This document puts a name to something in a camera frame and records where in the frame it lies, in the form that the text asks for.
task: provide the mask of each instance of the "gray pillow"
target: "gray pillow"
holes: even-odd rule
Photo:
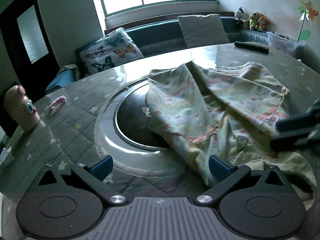
[[[219,14],[178,16],[188,49],[230,43]]]

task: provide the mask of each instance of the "quilted tablecloth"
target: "quilted tablecloth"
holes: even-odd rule
[[[2,234],[7,240],[21,239],[22,233],[15,218],[15,208],[30,183],[47,163],[58,170],[74,163],[89,163],[100,158],[94,143],[94,127],[101,107],[115,90],[147,75],[151,69],[169,69],[194,61],[204,68],[240,66],[248,61],[263,64],[290,90],[291,113],[306,111],[318,98],[320,75],[297,60],[270,49],[269,55],[237,49],[233,44],[207,46],[171,52],[119,66],[57,90],[35,103],[41,121],[31,133],[21,134],[11,154],[0,165],[0,192],[4,193]],[[49,114],[49,104],[58,96],[66,96],[67,103],[55,114]],[[319,181],[319,157],[306,153],[316,179]],[[191,169],[162,178],[138,178],[117,169],[105,183],[127,197],[195,197],[207,187]],[[308,211],[302,228],[304,239],[316,236],[320,199]]]

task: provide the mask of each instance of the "floral cloth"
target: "floral cloth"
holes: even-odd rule
[[[269,143],[279,118],[287,116],[289,90],[261,64],[203,69],[193,62],[152,74],[146,95],[150,129],[161,135],[209,186],[216,154],[254,170],[275,164],[316,190],[310,164],[297,152],[275,153]]]

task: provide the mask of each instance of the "patterned fabric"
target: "patterned fabric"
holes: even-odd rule
[[[118,28],[85,48],[80,57],[90,74],[141,59],[143,55],[123,28]]]
[[[276,154],[269,146],[277,120],[286,117],[289,90],[263,65],[248,62],[213,70],[189,62],[151,75],[148,81],[150,129],[209,187],[217,181],[209,171],[208,159],[217,154],[233,165],[246,163],[256,170],[275,164],[316,190],[312,168],[300,154]]]

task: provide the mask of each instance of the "blue gripper pad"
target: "blue gripper pad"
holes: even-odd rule
[[[226,179],[237,170],[237,167],[226,162],[217,155],[209,157],[209,170],[219,182]]]
[[[111,156],[103,159],[102,161],[96,163],[92,167],[85,168],[92,176],[96,177],[98,180],[103,181],[113,169],[113,159]]]

